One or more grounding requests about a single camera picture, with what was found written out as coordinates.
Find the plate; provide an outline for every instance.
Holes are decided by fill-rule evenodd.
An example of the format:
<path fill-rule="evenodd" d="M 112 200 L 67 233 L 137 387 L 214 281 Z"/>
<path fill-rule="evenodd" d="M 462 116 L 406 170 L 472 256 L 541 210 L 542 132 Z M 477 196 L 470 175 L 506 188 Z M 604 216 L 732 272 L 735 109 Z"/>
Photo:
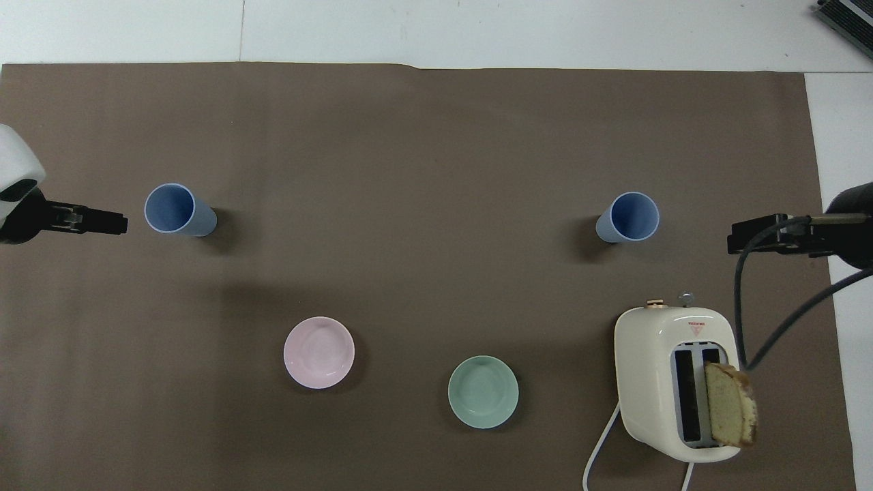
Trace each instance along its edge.
<path fill-rule="evenodd" d="M 285 340 L 285 368 L 298 384 L 310 389 L 336 385 L 353 361 L 352 335 L 330 317 L 306 319 Z"/>
<path fill-rule="evenodd" d="M 494 356 L 474 356 L 449 379 L 449 405 L 465 424 L 484 430 L 505 422 L 519 403 L 519 382 Z"/>

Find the blue cup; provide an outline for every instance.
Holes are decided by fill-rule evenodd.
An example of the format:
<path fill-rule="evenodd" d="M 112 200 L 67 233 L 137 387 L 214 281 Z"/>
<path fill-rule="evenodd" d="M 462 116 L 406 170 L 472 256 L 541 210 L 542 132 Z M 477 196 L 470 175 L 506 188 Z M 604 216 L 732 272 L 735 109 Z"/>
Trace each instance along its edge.
<path fill-rule="evenodd" d="M 659 223 L 661 214 L 652 198 L 641 192 L 626 192 L 597 218 L 597 236 L 605 242 L 639 242 L 651 237 Z"/>
<path fill-rule="evenodd" d="M 203 237 L 216 228 L 216 213 L 185 186 L 166 183 L 146 198 L 146 222 L 160 233 Z"/>

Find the toaster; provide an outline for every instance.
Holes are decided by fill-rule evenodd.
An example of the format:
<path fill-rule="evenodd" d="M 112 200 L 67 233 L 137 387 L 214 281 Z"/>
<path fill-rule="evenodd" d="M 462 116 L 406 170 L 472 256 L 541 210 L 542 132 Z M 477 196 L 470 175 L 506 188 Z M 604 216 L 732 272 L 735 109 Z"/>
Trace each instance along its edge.
<path fill-rule="evenodd" d="M 685 462 L 715 462 L 739 452 L 712 439 L 704 363 L 739 366 L 731 324 L 714 310 L 632 308 L 615 323 L 615 379 L 631 437 Z"/>

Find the white floor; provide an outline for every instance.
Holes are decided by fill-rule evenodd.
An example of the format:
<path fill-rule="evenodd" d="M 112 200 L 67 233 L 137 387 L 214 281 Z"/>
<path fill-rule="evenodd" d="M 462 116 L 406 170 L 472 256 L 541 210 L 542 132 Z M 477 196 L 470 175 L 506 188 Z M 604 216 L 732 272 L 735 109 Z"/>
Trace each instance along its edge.
<path fill-rule="evenodd" d="M 805 72 L 826 206 L 840 190 L 873 181 L 873 60 L 815 19 L 814 3 L 0 0 L 0 63 L 241 59 Z M 830 264 L 833 280 L 852 271 L 838 259 Z M 873 280 L 835 299 L 857 487 L 869 491 L 871 299 Z"/>

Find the black cable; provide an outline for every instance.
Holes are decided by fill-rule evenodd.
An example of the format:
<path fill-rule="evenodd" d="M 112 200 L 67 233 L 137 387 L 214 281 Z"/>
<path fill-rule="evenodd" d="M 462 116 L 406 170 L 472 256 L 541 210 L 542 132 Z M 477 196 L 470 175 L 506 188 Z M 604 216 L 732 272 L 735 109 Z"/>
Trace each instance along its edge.
<path fill-rule="evenodd" d="M 858 281 L 863 280 L 864 278 L 867 278 L 869 276 L 873 276 L 873 267 L 862 269 L 857 273 L 851 274 L 850 276 L 847 276 L 842 280 L 837 281 L 830 287 L 827 287 L 821 290 L 819 293 L 813 295 L 811 299 L 804 302 L 803 305 L 799 306 L 797 310 L 795 310 L 791 313 L 791 315 L 786 317 L 785 321 L 782 321 L 782 324 L 780 324 L 779 327 L 776 328 L 776 330 L 770 335 L 770 337 L 767 338 L 766 342 L 764 342 L 764 345 L 761 346 L 761 349 L 758 350 L 758 354 L 755 355 L 755 357 L 752 358 L 752 361 L 749 362 L 749 364 L 746 366 L 746 369 L 753 370 L 756 366 L 758 366 L 758 363 L 761 362 L 761 359 L 764 358 L 764 355 L 766 355 L 767 352 L 770 351 L 770 349 L 773 347 L 773 345 L 777 341 L 779 341 L 779 338 L 782 337 L 782 335 L 785 334 L 786 331 L 788 331 L 788 328 L 790 328 L 792 324 L 794 324 L 804 314 L 809 312 L 811 308 L 815 307 L 819 304 L 819 302 L 835 294 L 836 292 L 839 292 L 845 287 L 857 283 Z"/>
<path fill-rule="evenodd" d="M 809 220 L 809 217 L 789 218 L 788 220 L 782 220 L 776 224 L 768 226 L 766 229 L 755 234 L 755 236 L 746 243 L 746 247 L 743 248 L 743 252 L 739 255 L 739 259 L 737 259 L 737 268 L 734 270 L 733 274 L 733 320 L 737 329 L 737 351 L 739 353 L 739 364 L 741 370 L 746 367 L 746 343 L 743 341 L 743 306 L 741 295 L 743 265 L 746 263 L 746 258 L 749 257 L 749 254 L 752 253 L 758 244 L 776 233 L 779 229 L 791 225 L 806 225 L 809 223 Z"/>

